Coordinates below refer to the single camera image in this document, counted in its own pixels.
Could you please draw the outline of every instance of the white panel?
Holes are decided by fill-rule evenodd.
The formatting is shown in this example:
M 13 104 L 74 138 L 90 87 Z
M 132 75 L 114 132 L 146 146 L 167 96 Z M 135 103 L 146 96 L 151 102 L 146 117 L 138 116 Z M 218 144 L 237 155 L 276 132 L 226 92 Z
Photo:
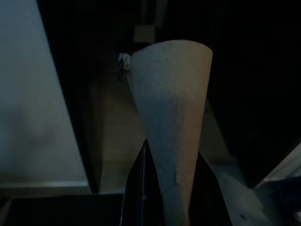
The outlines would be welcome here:
M 0 183 L 87 181 L 36 0 L 0 1 Z
M 264 181 L 276 181 L 301 176 L 301 144 L 299 144 Z

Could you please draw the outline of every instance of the paper cone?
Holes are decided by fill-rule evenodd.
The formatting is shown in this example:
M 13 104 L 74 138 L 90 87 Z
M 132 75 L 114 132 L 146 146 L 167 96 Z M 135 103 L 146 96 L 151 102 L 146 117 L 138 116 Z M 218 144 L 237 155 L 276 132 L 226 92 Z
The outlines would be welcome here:
M 187 40 L 157 43 L 131 57 L 128 82 L 156 166 L 167 226 L 189 225 L 211 61 L 211 49 Z

